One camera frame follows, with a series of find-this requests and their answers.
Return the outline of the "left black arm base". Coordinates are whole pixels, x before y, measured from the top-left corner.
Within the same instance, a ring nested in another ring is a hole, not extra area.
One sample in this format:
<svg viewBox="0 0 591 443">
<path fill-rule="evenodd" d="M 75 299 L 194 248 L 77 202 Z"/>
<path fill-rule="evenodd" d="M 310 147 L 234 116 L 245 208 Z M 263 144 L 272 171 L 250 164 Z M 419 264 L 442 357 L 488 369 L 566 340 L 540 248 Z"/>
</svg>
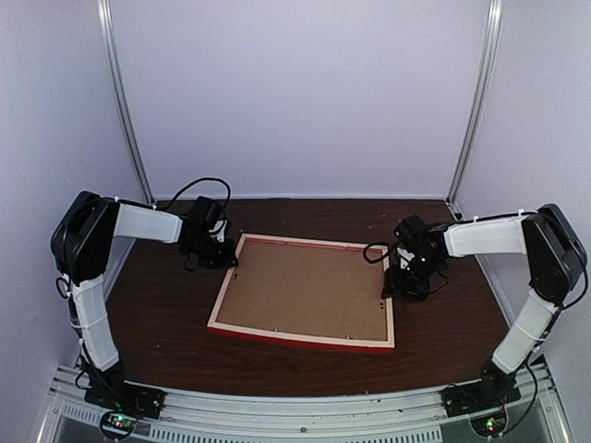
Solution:
<svg viewBox="0 0 591 443">
<path fill-rule="evenodd" d="M 163 408 L 165 393 L 125 381 L 123 366 L 119 363 L 101 371 L 82 360 L 82 373 L 89 376 L 84 401 L 104 409 L 125 413 L 137 418 L 158 419 Z"/>
</svg>

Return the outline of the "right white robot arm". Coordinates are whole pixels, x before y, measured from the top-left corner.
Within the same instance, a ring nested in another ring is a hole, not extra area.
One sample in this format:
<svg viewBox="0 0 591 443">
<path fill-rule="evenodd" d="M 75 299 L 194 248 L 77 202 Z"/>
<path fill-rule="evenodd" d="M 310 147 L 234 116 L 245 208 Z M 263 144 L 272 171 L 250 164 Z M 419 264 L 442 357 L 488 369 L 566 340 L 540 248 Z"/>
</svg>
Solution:
<svg viewBox="0 0 591 443">
<path fill-rule="evenodd" d="M 589 283 L 585 247 L 555 203 L 461 221 L 426 223 L 414 215 L 401 220 L 393 234 L 387 253 L 396 261 L 384 272 L 385 298 L 426 300 L 434 292 L 432 277 L 443 275 L 452 258 L 522 257 L 523 301 L 474 386 L 474 400 L 482 407 L 494 406 L 508 393 L 511 377 L 570 308 L 566 298 L 578 283 Z"/>
</svg>

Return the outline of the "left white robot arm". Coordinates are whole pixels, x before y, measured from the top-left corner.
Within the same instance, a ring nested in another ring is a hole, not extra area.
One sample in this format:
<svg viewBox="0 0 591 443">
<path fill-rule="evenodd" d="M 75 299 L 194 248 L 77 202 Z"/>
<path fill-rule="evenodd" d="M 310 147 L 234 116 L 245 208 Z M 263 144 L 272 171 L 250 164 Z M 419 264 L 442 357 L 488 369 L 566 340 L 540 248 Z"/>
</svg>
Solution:
<svg viewBox="0 0 591 443">
<path fill-rule="evenodd" d="M 58 223 L 50 241 L 58 280 L 65 284 L 73 309 L 73 328 L 86 361 L 99 371 L 119 364 L 104 295 L 113 240 L 150 240 L 179 247 L 206 269 L 238 264 L 235 241 L 227 236 L 226 203 L 199 197 L 191 209 L 176 215 L 155 206 L 80 192 Z"/>
</svg>

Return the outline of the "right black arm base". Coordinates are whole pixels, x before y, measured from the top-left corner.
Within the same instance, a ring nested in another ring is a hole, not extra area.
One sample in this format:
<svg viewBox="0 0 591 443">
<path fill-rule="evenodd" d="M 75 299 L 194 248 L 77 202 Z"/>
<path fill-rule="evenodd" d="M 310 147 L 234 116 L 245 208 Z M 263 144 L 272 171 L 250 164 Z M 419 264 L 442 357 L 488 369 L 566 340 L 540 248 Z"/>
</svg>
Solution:
<svg viewBox="0 0 591 443">
<path fill-rule="evenodd" d="M 463 385 L 451 384 L 441 392 L 448 417 L 477 413 L 501 407 L 506 401 L 518 401 L 517 371 L 505 373 L 490 357 L 480 369 L 480 379 Z"/>
</svg>

